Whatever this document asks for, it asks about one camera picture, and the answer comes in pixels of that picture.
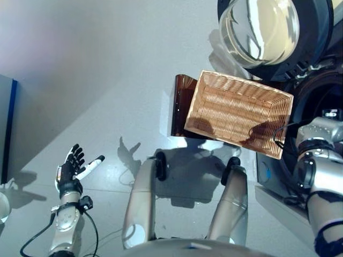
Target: lens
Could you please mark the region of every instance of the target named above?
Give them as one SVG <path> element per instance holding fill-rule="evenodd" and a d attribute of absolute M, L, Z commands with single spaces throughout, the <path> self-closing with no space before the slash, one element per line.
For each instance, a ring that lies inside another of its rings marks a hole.
<path fill-rule="evenodd" d="M 291 0 L 235 0 L 220 19 L 228 54 L 243 67 L 286 60 L 299 38 L 299 19 Z"/>

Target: black machine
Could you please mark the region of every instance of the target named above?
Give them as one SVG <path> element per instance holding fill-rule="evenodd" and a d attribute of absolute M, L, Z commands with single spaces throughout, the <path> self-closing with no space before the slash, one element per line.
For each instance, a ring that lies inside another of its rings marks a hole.
<path fill-rule="evenodd" d="M 292 176 L 297 163 L 295 139 L 298 128 L 315 117 L 343 120 L 343 20 L 340 17 L 343 2 L 290 2 L 293 3 L 299 19 L 299 38 L 288 58 L 274 65 L 256 62 L 257 65 L 254 66 L 251 65 L 252 61 L 248 64 L 240 62 L 237 54 L 234 57 L 248 72 L 262 78 L 264 84 L 294 95 L 289 119 L 289 123 L 294 125 L 288 128 L 282 159 L 275 160 L 257 154 L 257 175 L 260 184 L 285 198 L 286 203 L 298 205 L 299 199 L 292 189 Z M 229 5 L 241 3 L 249 10 L 249 1 L 219 0 L 219 20 L 222 14 L 227 15 L 225 10 Z M 243 6 L 238 6 L 231 11 L 239 10 L 244 15 L 242 9 Z M 238 47 L 230 50 L 230 53 L 235 52 Z M 342 155 L 343 145 L 334 145 L 336 151 Z"/>

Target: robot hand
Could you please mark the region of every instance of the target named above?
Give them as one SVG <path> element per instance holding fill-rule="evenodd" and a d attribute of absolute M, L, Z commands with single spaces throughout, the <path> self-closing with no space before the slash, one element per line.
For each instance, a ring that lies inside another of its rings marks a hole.
<path fill-rule="evenodd" d="M 57 167 L 57 174 L 55 179 L 55 187 L 59 191 L 59 184 L 70 182 L 74 179 L 81 180 L 90 174 L 100 163 L 105 159 L 103 155 L 100 155 L 94 161 L 86 164 L 83 159 L 83 149 L 78 145 L 74 145 L 68 154 L 66 155 L 64 164 Z"/>

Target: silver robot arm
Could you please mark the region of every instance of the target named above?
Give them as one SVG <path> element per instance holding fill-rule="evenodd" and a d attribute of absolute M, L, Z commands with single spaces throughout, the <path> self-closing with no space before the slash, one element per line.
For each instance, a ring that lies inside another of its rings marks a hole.
<path fill-rule="evenodd" d="M 232 157 L 221 183 L 225 186 L 206 239 L 245 245 L 248 221 L 248 189 L 245 169 L 240 159 Z M 166 179 L 163 152 L 148 158 L 137 173 L 126 209 L 122 242 L 125 249 L 156 239 L 155 180 Z"/>
<path fill-rule="evenodd" d="M 298 130 L 294 178 L 308 195 L 308 219 L 320 256 L 343 256 L 343 158 L 334 142 L 343 141 L 343 122 L 315 118 Z"/>
<path fill-rule="evenodd" d="M 82 167 L 82 148 L 74 145 L 67 154 L 65 163 L 57 168 L 55 180 L 59 192 L 60 203 L 51 209 L 56 213 L 55 236 L 50 248 L 50 257 L 74 257 L 76 241 L 81 229 L 82 214 L 93 208 L 93 201 L 89 196 L 81 198 L 83 188 L 80 180 L 90 174 L 105 159 L 99 156 L 94 161 Z"/>

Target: black joint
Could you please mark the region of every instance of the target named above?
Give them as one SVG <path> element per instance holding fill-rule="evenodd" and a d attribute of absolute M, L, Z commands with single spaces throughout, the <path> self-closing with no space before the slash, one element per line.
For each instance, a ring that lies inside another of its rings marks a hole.
<path fill-rule="evenodd" d="M 66 204 L 61 205 L 61 206 L 59 207 L 59 209 L 57 210 L 57 216 L 59 215 L 59 212 L 60 212 L 61 210 L 67 209 L 67 208 L 69 208 L 69 207 L 75 207 L 75 208 L 77 208 L 78 210 L 80 210 L 79 202 L 67 202 Z"/>
<path fill-rule="evenodd" d="M 298 160 L 294 168 L 293 177 L 301 192 L 305 194 L 310 193 L 315 180 L 315 174 L 316 161 L 311 154 L 304 155 Z"/>
<path fill-rule="evenodd" d="M 167 178 L 167 160 L 163 152 L 157 152 L 155 154 L 157 162 L 156 177 L 159 181 L 164 181 Z"/>
<path fill-rule="evenodd" d="M 58 251 L 56 253 L 53 253 L 49 257 L 75 257 L 75 255 L 69 251 Z"/>
<path fill-rule="evenodd" d="M 327 149 L 335 151 L 334 147 L 331 144 L 322 139 L 312 139 L 303 141 L 299 144 L 298 149 L 299 155 L 312 149 Z"/>
<path fill-rule="evenodd" d="M 83 214 L 85 211 L 93 208 L 93 200 L 90 196 L 86 195 L 79 200 L 79 211 Z"/>
<path fill-rule="evenodd" d="M 226 168 L 221 176 L 221 181 L 220 183 L 223 186 L 226 186 L 227 178 L 229 177 L 229 174 L 231 172 L 231 169 L 233 166 L 240 166 L 241 165 L 241 160 L 238 157 L 231 157 L 230 160 L 228 161 Z"/>
<path fill-rule="evenodd" d="M 60 182 L 58 183 L 58 189 L 59 189 L 60 199 L 67 192 L 76 191 L 76 192 L 79 192 L 80 194 L 82 194 L 83 192 L 82 185 L 78 179 L 74 179 L 72 181 L 62 182 L 62 183 Z"/>

